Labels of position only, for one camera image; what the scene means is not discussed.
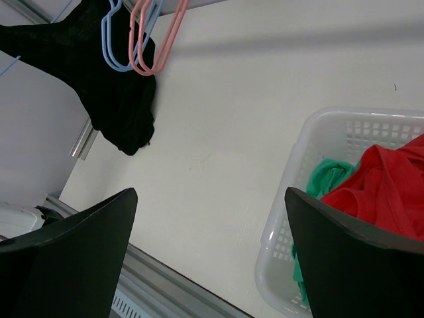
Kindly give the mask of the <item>front aluminium rail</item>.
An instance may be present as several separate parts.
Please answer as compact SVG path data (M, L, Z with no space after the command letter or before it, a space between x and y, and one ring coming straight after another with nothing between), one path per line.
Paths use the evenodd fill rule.
M132 244L116 289L152 317L250 316Z

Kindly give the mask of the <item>red tank top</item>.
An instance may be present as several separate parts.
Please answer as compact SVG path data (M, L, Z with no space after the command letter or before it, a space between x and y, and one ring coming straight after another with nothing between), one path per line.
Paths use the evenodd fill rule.
M391 233L423 241L423 135L396 150L373 145L321 201Z

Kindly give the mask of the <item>black tank top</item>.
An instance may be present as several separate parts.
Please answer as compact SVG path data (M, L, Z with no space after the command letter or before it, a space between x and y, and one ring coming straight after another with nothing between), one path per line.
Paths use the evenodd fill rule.
M104 60L101 19L108 1L81 1L56 24L54 42L40 58L38 68L69 85L87 111L93 128L128 156L149 144L154 134L152 113L154 76L135 71L116 72Z

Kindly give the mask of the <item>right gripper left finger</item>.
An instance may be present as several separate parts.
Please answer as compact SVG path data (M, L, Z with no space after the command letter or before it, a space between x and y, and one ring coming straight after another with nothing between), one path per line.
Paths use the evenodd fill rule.
M108 317L138 196L127 188L1 242L2 317Z

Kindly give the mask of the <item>left aluminium frame post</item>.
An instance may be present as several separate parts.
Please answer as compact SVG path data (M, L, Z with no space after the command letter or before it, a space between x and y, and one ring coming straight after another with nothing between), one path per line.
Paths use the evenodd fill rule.
M98 131L93 128L91 119L88 118L72 146L72 149L70 150L70 156L80 160L85 160L91 150L97 134Z

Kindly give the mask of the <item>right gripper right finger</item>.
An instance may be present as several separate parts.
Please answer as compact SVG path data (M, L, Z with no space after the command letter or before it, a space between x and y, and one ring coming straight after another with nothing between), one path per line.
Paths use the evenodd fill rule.
M314 317L422 317L423 243L351 217L295 187L290 229Z

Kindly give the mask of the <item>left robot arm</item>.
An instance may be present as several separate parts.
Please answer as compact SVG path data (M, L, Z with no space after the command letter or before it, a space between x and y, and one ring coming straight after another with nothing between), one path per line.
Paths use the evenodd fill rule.
M64 217L42 206L29 207L1 202L1 241L36 231Z

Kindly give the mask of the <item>white plastic basket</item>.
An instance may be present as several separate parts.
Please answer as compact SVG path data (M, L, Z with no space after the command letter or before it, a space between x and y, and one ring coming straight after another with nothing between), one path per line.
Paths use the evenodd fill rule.
M374 144L397 149L421 134L421 110L328 107L306 120L291 148L260 239L254 279L268 305L284 317L312 316L293 280L293 239L284 203L286 189L305 190L312 171L326 158L356 164Z

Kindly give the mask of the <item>pink hanger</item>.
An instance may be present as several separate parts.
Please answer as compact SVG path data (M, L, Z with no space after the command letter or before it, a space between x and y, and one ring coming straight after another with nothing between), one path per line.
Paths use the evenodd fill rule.
M141 67L139 64L140 58L143 58L143 52L142 49L142 43L143 43L143 36L148 32L148 27L144 26L144 22L146 20L146 14L148 7L150 4L154 4L155 1L137 1L134 8L132 9L130 13L130 31L129 31L129 48L128 48L128 56L129 56L129 64L132 66L133 70L138 73L138 71L141 71ZM135 36L136 31L136 16L139 13L139 29L138 29L138 35Z
M138 73L142 76L150 76L159 74L166 65L168 56L172 49L173 43L176 39L178 31L180 29L181 23L184 19L184 15L186 9L189 5L189 0L179 1L176 10L174 12L174 16L171 20L171 23L167 29L165 37L162 41L159 52L157 53L154 63L151 68L149 68L145 63L143 58L140 58L139 64L141 67L141 71Z

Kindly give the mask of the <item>green tank top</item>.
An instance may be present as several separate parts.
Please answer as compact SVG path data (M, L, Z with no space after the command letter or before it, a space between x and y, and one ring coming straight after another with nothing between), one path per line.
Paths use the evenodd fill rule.
M351 177L351 175L357 171L359 165L359 162L353 166L345 161L338 161L330 158L324 159L312 171L307 183L306 193L315 199L321 199ZM292 244L291 256L295 262L293 280L299 287L302 302L309 305L295 244Z

